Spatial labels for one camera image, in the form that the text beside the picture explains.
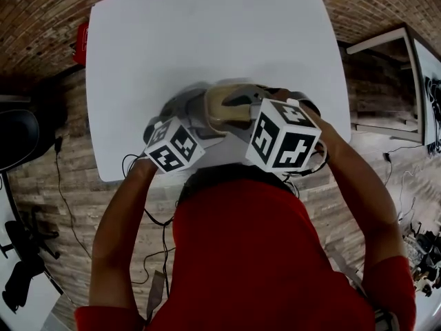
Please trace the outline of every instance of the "red shirt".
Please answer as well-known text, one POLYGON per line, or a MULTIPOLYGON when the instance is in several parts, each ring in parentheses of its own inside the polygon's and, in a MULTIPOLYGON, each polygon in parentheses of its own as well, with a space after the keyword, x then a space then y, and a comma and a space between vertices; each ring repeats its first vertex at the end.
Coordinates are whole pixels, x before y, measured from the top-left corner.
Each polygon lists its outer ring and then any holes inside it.
MULTIPOLYGON (((415 323, 404 257, 365 271, 369 302, 331 269, 304 205, 270 185, 238 180, 179 205, 170 298, 147 330, 369 330, 376 304, 402 331, 415 323)), ((79 331, 139 330, 136 310, 84 307, 79 331)))

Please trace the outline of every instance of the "strap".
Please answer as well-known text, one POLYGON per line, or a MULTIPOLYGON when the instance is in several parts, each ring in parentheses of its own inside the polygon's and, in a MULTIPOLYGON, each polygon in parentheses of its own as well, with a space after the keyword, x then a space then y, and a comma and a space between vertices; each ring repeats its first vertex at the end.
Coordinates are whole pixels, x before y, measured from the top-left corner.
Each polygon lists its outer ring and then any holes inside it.
POLYGON ((350 278, 356 287, 366 296, 366 292, 361 285, 361 278, 357 276, 355 269, 349 267, 346 263, 345 258, 339 253, 332 245, 326 247, 328 255, 336 262, 338 268, 342 273, 344 273, 348 278, 350 278))
POLYGON ((164 283, 165 275, 159 271, 155 271, 147 302, 147 324, 152 320, 153 310, 163 301, 164 283))
MULTIPOLYGON (((366 292, 361 285, 361 278, 357 276, 356 270, 348 266, 345 258, 333 245, 328 245, 325 250, 328 256, 336 262, 340 271, 353 281, 359 290, 359 293, 362 293, 366 300, 368 300, 366 292)), ((375 331, 400 331, 400 324, 398 323, 397 316, 392 312, 387 312, 381 309, 376 310, 375 331)))

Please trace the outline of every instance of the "white cube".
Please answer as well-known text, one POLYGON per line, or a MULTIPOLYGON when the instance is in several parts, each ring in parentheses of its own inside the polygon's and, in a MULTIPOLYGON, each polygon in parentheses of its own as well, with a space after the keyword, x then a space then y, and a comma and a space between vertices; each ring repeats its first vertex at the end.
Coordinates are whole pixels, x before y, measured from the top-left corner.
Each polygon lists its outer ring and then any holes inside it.
POLYGON ((191 167, 205 153, 177 117, 155 125, 144 152, 166 173, 191 167))
POLYGON ((265 172, 304 170, 320 134, 298 105, 263 99, 245 156, 265 172))

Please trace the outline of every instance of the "tabletop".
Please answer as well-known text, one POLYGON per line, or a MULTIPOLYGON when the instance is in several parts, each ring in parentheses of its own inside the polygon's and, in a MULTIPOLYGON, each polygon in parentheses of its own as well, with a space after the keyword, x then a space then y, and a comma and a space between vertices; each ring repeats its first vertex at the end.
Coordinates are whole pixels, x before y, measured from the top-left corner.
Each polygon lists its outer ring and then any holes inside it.
MULTIPOLYGON (((88 33, 88 114, 104 181, 123 178, 123 157, 142 152, 143 131, 165 102, 201 83, 304 92, 350 140, 345 75, 322 0, 104 0, 88 33)), ((228 136, 196 167, 240 161, 246 147, 228 136)))

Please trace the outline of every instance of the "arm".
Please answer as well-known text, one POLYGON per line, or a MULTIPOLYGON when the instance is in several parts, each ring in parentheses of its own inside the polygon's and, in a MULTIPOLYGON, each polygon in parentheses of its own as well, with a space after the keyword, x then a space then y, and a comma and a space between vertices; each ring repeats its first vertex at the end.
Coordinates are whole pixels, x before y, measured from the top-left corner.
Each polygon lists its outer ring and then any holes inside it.
POLYGON ((130 261, 156 169, 150 160, 137 161, 104 212, 93 244, 90 305, 136 310, 130 261))
POLYGON ((305 111, 322 129, 329 167, 365 236, 365 270, 389 257, 405 257, 396 209, 383 182, 330 124, 311 110, 305 111))

